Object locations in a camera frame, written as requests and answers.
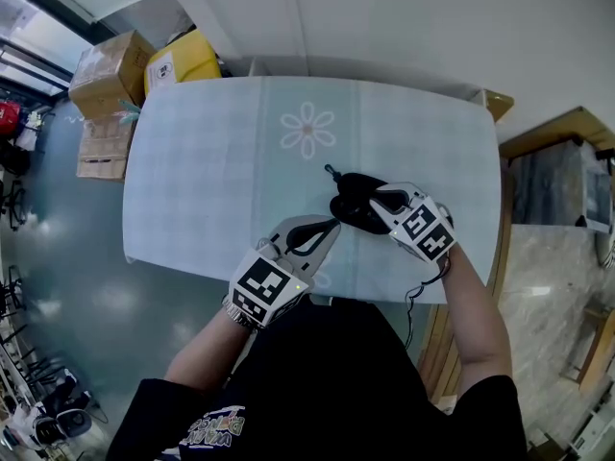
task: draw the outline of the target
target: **cardboard box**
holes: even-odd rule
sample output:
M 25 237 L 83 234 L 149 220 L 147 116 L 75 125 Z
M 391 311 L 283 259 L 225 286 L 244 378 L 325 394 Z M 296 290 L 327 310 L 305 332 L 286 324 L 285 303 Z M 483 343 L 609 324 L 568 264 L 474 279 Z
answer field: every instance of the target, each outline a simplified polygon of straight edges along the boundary
M 155 53 L 137 31 L 85 50 L 68 89 L 70 100 L 85 119 L 123 110 L 119 99 L 142 106 L 143 72 Z
M 116 112 L 84 121 L 77 176 L 123 181 L 136 122 L 120 125 L 128 112 Z

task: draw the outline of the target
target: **bracelet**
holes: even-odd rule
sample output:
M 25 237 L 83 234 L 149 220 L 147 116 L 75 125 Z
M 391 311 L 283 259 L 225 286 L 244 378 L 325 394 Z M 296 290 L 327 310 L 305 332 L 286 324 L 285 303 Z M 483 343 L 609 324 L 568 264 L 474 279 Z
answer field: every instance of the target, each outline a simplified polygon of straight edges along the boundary
M 228 294 L 222 300 L 222 306 L 227 311 L 229 317 L 238 325 L 242 325 L 249 330 L 256 328 L 255 323 L 239 307 L 231 302 Z

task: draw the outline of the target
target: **red object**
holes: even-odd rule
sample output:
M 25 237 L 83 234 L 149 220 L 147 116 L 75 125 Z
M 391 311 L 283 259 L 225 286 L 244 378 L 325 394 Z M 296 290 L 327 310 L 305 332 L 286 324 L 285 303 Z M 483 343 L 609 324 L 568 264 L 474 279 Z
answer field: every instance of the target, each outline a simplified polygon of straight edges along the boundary
M 13 101 L 0 103 L 0 134 L 11 134 L 19 124 L 21 106 Z

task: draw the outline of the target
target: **white flower print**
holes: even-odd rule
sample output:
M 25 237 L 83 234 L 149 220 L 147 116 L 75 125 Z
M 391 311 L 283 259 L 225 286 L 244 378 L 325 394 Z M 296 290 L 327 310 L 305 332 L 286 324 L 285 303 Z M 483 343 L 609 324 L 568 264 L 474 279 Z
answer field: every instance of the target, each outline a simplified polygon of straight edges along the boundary
M 331 277 L 323 272 L 323 266 L 327 266 L 331 262 L 331 258 L 331 251 L 329 251 L 325 256 L 325 259 L 323 259 L 320 268 L 314 274 L 314 284 L 320 289 L 331 287 Z
M 280 123 L 291 131 L 280 140 L 283 149 L 290 149 L 301 142 L 301 155 L 305 160 L 310 160 L 316 152 L 316 142 L 324 147 L 335 145 L 335 136 L 328 130 L 335 116 L 331 111 L 323 111 L 318 116 L 314 114 L 314 105 L 305 102 L 300 108 L 301 117 L 294 114 L 283 114 Z

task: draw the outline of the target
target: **light blue tablecloth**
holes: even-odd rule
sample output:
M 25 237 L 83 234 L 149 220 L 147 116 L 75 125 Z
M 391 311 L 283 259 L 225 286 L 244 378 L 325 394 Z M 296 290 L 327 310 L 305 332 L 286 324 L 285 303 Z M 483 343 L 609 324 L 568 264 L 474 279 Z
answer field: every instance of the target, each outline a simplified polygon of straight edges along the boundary
M 137 124 L 124 190 L 126 256 L 228 279 L 283 218 L 329 214 L 330 163 L 412 181 L 444 203 L 486 280 L 500 217 L 500 165 L 486 109 L 436 94 L 304 77 L 155 89 Z M 316 291 L 402 301 L 437 273 L 385 236 L 344 227 Z M 440 283 L 420 302 L 444 302 Z

